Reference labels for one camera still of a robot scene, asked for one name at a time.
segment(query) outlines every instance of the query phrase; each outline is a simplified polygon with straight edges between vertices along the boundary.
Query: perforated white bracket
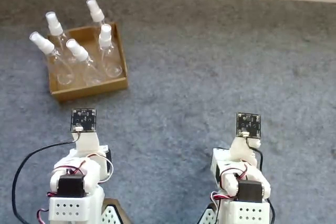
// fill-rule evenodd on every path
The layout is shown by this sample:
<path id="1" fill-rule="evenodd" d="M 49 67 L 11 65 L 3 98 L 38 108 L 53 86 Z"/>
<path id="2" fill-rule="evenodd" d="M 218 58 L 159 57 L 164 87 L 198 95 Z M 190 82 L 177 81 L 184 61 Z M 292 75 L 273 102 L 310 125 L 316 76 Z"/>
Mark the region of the perforated white bracket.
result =
<path id="1" fill-rule="evenodd" d="M 90 215 L 89 197 L 61 198 L 49 200 L 50 221 L 87 221 Z"/>
<path id="2" fill-rule="evenodd" d="M 198 224 L 215 224 L 216 214 L 213 209 L 206 209 Z"/>
<path id="3" fill-rule="evenodd" d="M 122 224 L 122 220 L 119 219 L 119 215 L 113 206 L 107 206 L 103 214 L 101 215 L 102 224 Z"/>
<path id="4" fill-rule="evenodd" d="M 230 201 L 222 204 L 225 224 L 269 224 L 269 203 Z"/>

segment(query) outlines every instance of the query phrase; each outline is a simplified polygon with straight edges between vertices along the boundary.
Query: gray carpet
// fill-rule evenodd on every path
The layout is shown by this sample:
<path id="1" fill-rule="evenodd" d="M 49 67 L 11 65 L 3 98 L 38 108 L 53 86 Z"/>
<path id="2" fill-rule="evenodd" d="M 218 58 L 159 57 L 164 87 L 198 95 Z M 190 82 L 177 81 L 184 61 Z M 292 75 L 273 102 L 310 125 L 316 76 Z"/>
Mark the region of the gray carpet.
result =
<path id="1" fill-rule="evenodd" d="M 24 156 L 70 139 L 70 109 L 97 107 L 113 151 L 104 185 L 137 223 L 198 221 L 215 189 L 212 148 L 228 147 L 237 111 L 262 114 L 264 173 L 276 223 L 334 223 L 336 5 L 272 0 L 98 0 L 121 28 L 128 90 L 58 104 L 28 36 L 90 24 L 86 0 L 0 0 L 0 217 Z M 17 187 L 31 223 L 48 207 L 53 164 L 69 146 L 35 155 Z"/>

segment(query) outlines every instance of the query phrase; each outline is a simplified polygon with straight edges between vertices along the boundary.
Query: white spray nozzle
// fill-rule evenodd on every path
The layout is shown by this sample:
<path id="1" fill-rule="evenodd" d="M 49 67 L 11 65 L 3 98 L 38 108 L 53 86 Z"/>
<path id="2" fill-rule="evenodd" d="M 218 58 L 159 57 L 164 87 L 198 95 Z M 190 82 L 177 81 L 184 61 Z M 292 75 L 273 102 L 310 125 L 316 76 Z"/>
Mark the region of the white spray nozzle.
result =
<path id="1" fill-rule="evenodd" d="M 104 20 L 105 16 L 96 0 L 87 0 L 86 4 L 90 9 L 90 14 L 94 22 L 101 22 Z"/>
<path id="2" fill-rule="evenodd" d="M 73 56 L 75 56 L 79 61 L 84 61 L 89 56 L 89 53 L 85 50 L 85 48 L 80 46 L 74 39 L 67 41 L 67 48 L 69 48 Z"/>
<path id="3" fill-rule="evenodd" d="M 54 12 L 48 12 L 46 13 L 46 18 L 51 35 L 61 35 L 63 33 L 63 28 L 61 23 L 58 21 L 56 14 Z"/>
<path id="4" fill-rule="evenodd" d="M 36 46 L 45 54 L 50 54 L 54 49 L 55 46 L 53 43 L 51 43 L 48 39 L 44 38 L 41 34 L 38 32 L 33 32 L 29 39 L 34 42 Z"/>
<path id="5" fill-rule="evenodd" d="M 111 36 L 112 27 L 108 24 L 101 26 L 100 35 L 99 35 L 99 46 L 101 48 L 110 47 L 112 45 L 112 36 Z"/>

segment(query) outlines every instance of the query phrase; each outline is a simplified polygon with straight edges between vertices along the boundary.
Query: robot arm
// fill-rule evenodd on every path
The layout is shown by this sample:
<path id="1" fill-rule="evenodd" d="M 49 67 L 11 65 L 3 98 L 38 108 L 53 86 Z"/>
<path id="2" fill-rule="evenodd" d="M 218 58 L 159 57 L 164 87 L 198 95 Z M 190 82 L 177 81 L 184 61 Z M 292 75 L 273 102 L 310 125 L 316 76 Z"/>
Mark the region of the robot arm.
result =
<path id="1" fill-rule="evenodd" d="M 49 223 L 101 224 L 112 218 L 122 223 L 114 209 L 102 217 L 104 191 L 99 184 L 111 177 L 113 165 L 107 145 L 99 145 L 96 110 L 73 110 L 71 132 L 76 148 L 54 165 L 50 179 Z"/>
<path id="2" fill-rule="evenodd" d="M 234 197 L 238 193 L 236 175 L 244 176 L 241 180 L 253 180 L 262 185 L 262 198 L 270 196 L 270 184 L 257 168 L 255 153 L 250 147 L 260 147 L 260 140 L 254 138 L 235 137 L 229 150 L 215 148 L 213 150 L 212 172 L 220 189 Z"/>
<path id="3" fill-rule="evenodd" d="M 254 151 L 261 145 L 260 115 L 237 114 L 236 137 L 230 149 L 214 148 L 211 171 L 218 192 L 211 193 L 214 204 L 204 211 L 198 223 L 269 224 L 271 187 L 257 168 Z"/>

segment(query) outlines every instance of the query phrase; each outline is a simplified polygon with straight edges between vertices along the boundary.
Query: cardboard box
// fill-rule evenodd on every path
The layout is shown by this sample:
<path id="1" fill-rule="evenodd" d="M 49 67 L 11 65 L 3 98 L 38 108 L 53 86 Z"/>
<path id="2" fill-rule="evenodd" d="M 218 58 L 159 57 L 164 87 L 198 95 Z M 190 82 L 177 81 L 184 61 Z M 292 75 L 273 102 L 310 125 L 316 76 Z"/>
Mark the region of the cardboard box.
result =
<path id="1" fill-rule="evenodd" d="M 90 87 L 78 87 L 71 89 L 60 90 L 58 88 L 58 83 L 54 76 L 49 74 L 49 87 L 51 95 L 58 100 L 59 102 L 74 100 L 77 98 L 87 97 L 94 94 L 100 94 L 105 92 L 110 92 L 114 90 L 126 89 L 128 87 L 128 77 L 127 77 L 127 66 L 126 60 L 124 57 L 124 52 L 122 48 L 120 34 L 115 22 L 109 23 L 112 27 L 113 32 L 113 41 L 117 44 L 121 67 L 122 67 L 122 77 L 105 81 L 99 85 L 90 86 Z M 81 46 L 85 47 L 86 50 L 90 52 L 95 52 L 96 42 L 94 38 L 94 28 L 79 27 L 66 31 L 71 38 L 75 39 Z"/>

